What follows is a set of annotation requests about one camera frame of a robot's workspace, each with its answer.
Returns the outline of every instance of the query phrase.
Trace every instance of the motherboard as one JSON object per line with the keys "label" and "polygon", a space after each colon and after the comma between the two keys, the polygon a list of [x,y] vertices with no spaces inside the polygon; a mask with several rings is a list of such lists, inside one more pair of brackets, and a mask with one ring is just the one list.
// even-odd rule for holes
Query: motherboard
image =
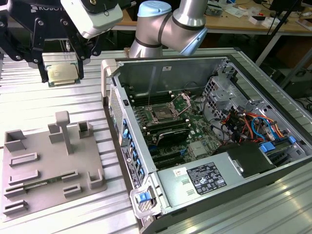
{"label": "motherboard", "polygon": [[136,120],[157,169],[209,157],[222,145],[222,136],[218,138],[212,131],[200,102],[190,93],[169,92],[132,100]]}

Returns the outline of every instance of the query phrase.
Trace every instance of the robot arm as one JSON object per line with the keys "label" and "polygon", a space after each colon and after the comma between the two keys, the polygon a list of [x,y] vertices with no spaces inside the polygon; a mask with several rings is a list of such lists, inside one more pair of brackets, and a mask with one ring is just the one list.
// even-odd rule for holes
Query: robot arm
{"label": "robot arm", "polygon": [[[22,45],[10,33],[9,16],[31,33],[29,46]],[[14,61],[24,59],[31,66],[38,66],[42,82],[47,82],[42,59],[44,42],[68,39],[76,53],[78,76],[82,79],[83,61],[101,53],[99,35],[121,20],[122,10],[117,0],[8,0],[0,7],[0,47]]]}
{"label": "robot arm", "polygon": [[162,44],[191,55],[207,34],[204,12],[208,0],[181,0],[171,13],[171,6],[162,1],[145,1],[138,11],[136,39],[129,57],[146,58],[162,55]]}

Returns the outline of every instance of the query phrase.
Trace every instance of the blue wire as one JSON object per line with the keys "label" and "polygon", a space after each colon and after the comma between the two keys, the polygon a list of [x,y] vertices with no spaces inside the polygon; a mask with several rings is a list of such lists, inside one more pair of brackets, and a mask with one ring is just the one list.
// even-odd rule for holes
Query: blue wire
{"label": "blue wire", "polygon": [[254,121],[255,121],[256,118],[259,118],[259,119],[262,119],[263,121],[265,121],[266,124],[268,125],[268,127],[270,128],[270,131],[271,131],[271,133],[273,134],[273,136],[274,136],[275,138],[279,139],[278,135],[273,131],[273,129],[272,129],[270,123],[269,123],[265,118],[262,118],[262,117],[255,117],[255,118],[252,120],[252,130],[253,130],[253,132],[254,132],[256,135],[258,135],[259,137],[261,137],[262,139],[265,140],[264,136],[262,136],[260,133],[256,132],[256,130],[255,130],[255,128],[254,128]]}

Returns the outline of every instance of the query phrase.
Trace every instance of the robotiq logo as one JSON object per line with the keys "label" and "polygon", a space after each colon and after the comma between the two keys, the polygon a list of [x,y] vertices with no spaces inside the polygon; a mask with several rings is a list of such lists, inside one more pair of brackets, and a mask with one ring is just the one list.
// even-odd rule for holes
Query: robotiq logo
{"label": "robotiq logo", "polygon": [[34,5],[30,5],[31,6],[31,13],[35,13],[37,11],[64,11],[63,8],[61,7],[57,7],[57,8],[52,8],[52,7],[41,7],[41,6],[34,6]]}

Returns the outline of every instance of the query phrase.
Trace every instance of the aluminum workbench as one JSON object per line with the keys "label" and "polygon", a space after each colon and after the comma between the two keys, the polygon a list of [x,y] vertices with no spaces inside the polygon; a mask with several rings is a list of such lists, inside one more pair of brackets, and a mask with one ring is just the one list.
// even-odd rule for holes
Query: aluminum workbench
{"label": "aluminum workbench", "polygon": [[[231,54],[253,72],[254,63],[233,48],[200,49]],[[166,51],[164,55],[176,55]],[[9,222],[0,223],[0,233],[101,233],[136,234],[139,225],[132,211],[101,103],[100,63],[123,57],[122,51],[103,52],[84,66],[85,78],[78,85],[48,88],[39,71],[25,61],[4,56],[0,75],[0,155],[4,132],[21,129],[26,134],[46,131],[54,112],[67,110],[71,124],[88,120],[95,129],[98,150],[108,182],[104,192],[71,201]],[[75,61],[74,54],[44,54],[47,64]],[[312,133],[312,118],[299,105],[291,104],[282,89],[264,73],[254,77]],[[251,98],[257,94],[247,93]],[[175,233],[310,233],[312,232],[312,164],[273,185],[216,207],[163,231]]]}

